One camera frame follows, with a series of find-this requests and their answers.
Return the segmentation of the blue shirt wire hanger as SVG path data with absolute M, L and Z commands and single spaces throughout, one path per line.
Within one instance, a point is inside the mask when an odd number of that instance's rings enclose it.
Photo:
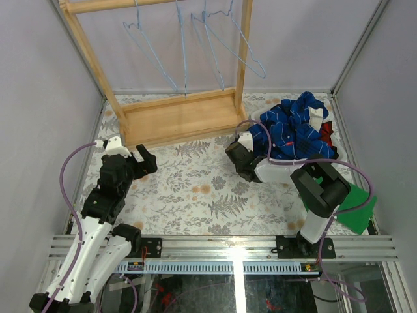
M 136 9 L 136 20 L 135 22 L 123 22 L 122 25 L 127 32 L 130 39 L 134 44 L 139 48 L 143 55 L 147 58 L 148 62 L 155 68 L 163 79 L 168 83 L 170 88 L 174 91 L 178 91 L 177 84 L 174 82 L 173 78 L 166 72 L 160 58 L 158 57 L 154 47 L 152 46 L 151 41 L 149 40 L 146 32 L 144 32 L 141 18 L 138 1 L 134 1 Z

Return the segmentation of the black shirt wire hanger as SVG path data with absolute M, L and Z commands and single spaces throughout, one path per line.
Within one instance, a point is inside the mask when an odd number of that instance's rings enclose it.
M 198 17 L 196 14 L 191 14 L 191 22 L 210 70 L 212 71 L 219 88 L 224 91 L 225 83 L 222 73 L 220 72 L 218 59 L 214 51 L 214 46 L 212 45 L 211 37 L 209 34 L 209 26 L 207 24 L 207 1 L 204 1 L 200 17 Z

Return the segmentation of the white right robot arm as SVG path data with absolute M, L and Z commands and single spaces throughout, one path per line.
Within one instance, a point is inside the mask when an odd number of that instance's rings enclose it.
M 240 142 L 225 149 L 226 155 L 235 165 L 238 175 L 247 182 L 277 183 L 283 181 L 285 173 L 307 206 L 304 225 L 291 242 L 290 250 L 303 258 L 317 257 L 330 217 L 351 191 L 350 184 L 328 162 L 309 162 L 298 165 L 290 172 L 283 161 L 271 160 L 255 153 Z

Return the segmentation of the red shirt wire hanger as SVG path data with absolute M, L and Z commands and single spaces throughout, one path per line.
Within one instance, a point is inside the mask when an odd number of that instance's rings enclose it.
M 182 17 L 182 11 L 179 6 L 179 2 L 175 0 L 175 6 L 177 10 L 177 18 L 179 20 L 180 27 L 180 37 L 181 37 L 181 48 L 182 48 L 182 61 L 183 61 L 183 70 L 184 70 L 184 96 L 187 97 L 188 94 L 188 62 L 186 55 L 186 43 L 184 35 L 184 20 Z

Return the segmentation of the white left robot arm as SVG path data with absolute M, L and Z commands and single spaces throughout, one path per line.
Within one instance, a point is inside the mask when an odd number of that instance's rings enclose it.
M 115 222 L 132 183 L 157 171 L 156 156 L 137 145 L 137 161 L 119 137 L 94 145 L 104 148 L 97 184 L 73 214 L 78 232 L 57 276 L 44 293 L 32 296 L 33 312 L 93 312 L 116 266 L 143 250 L 140 229 Z

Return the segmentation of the blue plaid shirt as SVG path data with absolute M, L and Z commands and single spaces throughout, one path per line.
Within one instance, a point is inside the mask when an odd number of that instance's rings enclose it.
M 255 156 L 276 160 L 310 159 L 320 154 L 337 158 L 337 149 L 320 140 L 321 125 L 329 112 L 309 91 L 296 100 L 283 99 L 260 116 L 260 124 L 248 128 Z

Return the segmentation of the red plaid shirt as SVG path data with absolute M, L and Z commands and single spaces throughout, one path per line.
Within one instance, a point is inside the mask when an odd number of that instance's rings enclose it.
M 333 135 L 333 122 L 327 121 L 321 125 L 320 129 L 320 140 L 327 143 L 330 147 L 333 147 L 332 138 Z

